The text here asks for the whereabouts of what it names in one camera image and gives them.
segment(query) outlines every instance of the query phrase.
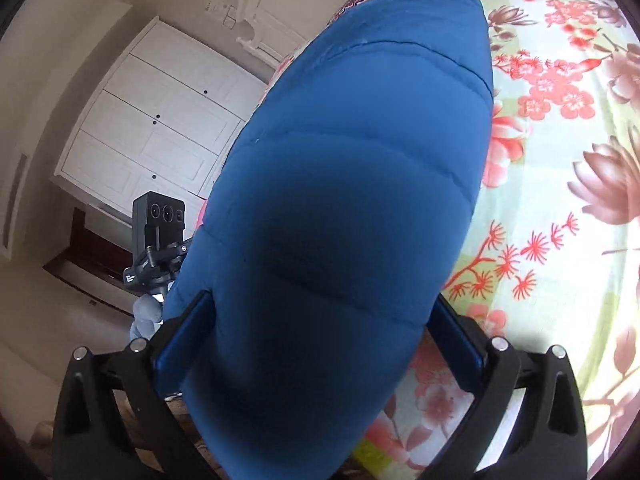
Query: silver screw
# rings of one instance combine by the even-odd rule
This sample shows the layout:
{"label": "silver screw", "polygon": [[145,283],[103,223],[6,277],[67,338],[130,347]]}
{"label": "silver screw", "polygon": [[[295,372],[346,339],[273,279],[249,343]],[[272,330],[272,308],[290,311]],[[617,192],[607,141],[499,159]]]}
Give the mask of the silver screw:
{"label": "silver screw", "polygon": [[491,345],[498,351],[504,352],[509,348],[509,342],[503,337],[494,337],[491,339]]}
{"label": "silver screw", "polygon": [[566,350],[562,348],[560,345],[553,345],[551,347],[551,352],[558,359],[564,359],[566,357]]}
{"label": "silver screw", "polygon": [[81,361],[86,357],[86,346],[79,346],[74,350],[74,359],[76,361]]}
{"label": "silver screw", "polygon": [[139,337],[134,339],[129,345],[135,353],[142,352],[146,348],[146,339],[143,337]]}

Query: green patch on bedsheet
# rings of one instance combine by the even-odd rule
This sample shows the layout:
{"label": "green patch on bedsheet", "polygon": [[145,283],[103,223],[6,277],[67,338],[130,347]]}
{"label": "green patch on bedsheet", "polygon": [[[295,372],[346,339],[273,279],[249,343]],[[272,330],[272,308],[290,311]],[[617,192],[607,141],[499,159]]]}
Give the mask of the green patch on bedsheet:
{"label": "green patch on bedsheet", "polygon": [[393,462],[383,451],[366,439],[360,441],[353,451],[353,457],[376,477]]}
{"label": "green patch on bedsheet", "polygon": [[620,297],[618,295],[612,292],[605,294],[596,323],[596,333],[593,335],[587,357],[584,359],[584,363],[576,377],[581,398],[584,398],[587,388],[598,375],[619,305]]}

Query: wall socket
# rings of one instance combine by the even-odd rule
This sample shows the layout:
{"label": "wall socket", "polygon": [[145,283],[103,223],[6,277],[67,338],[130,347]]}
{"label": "wall socket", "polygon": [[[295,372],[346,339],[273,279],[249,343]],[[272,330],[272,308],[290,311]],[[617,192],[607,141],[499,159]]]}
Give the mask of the wall socket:
{"label": "wall socket", "polygon": [[209,0],[204,11],[217,22],[223,23],[230,8],[231,4],[223,0]]}

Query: floral bedsheet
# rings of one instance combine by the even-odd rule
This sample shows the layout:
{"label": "floral bedsheet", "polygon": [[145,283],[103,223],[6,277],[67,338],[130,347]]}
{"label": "floral bedsheet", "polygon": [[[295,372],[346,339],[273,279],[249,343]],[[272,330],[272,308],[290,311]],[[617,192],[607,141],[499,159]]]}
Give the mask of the floral bedsheet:
{"label": "floral bedsheet", "polygon": [[[491,336],[531,351],[567,349],[591,477],[640,409],[640,42],[614,0],[481,1],[494,66],[492,138],[443,293]],[[483,465],[499,457],[522,397],[512,399]],[[425,333],[354,455],[380,480],[413,480],[472,399]]]}

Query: blue puffer jacket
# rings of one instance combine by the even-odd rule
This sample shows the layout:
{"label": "blue puffer jacket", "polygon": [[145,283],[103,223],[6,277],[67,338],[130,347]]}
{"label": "blue puffer jacket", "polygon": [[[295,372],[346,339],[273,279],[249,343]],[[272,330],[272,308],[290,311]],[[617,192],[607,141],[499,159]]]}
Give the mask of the blue puffer jacket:
{"label": "blue puffer jacket", "polygon": [[234,480],[326,480],[384,406],[465,238],[492,91],[478,0],[371,0],[245,126],[165,306],[212,292],[184,399]]}

